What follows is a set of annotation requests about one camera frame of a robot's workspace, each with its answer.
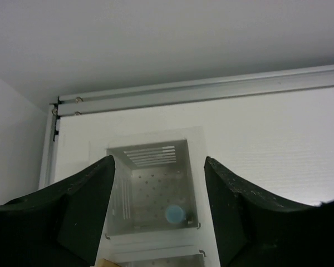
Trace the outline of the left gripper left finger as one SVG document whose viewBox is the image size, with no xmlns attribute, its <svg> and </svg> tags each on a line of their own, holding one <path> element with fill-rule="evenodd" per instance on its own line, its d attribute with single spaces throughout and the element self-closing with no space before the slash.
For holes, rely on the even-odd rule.
<svg viewBox="0 0 334 267">
<path fill-rule="evenodd" d="M 112 156 L 0 205 L 0 266 L 93 266 L 115 176 Z"/>
</svg>

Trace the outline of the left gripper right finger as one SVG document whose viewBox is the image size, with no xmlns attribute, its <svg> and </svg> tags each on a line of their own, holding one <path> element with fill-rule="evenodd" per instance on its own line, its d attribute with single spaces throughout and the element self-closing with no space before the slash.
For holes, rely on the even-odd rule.
<svg viewBox="0 0 334 267">
<path fill-rule="evenodd" d="M 334 200 L 301 204 L 204 164 L 221 266 L 334 266 Z"/>
</svg>

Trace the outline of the light blue makeup tube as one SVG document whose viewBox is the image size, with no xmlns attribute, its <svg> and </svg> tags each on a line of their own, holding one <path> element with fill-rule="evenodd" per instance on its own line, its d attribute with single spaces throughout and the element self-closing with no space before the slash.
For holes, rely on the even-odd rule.
<svg viewBox="0 0 334 267">
<path fill-rule="evenodd" d="M 165 218 L 170 224 L 180 224 L 185 221 L 186 212 L 179 205 L 169 205 L 165 210 Z"/>
</svg>

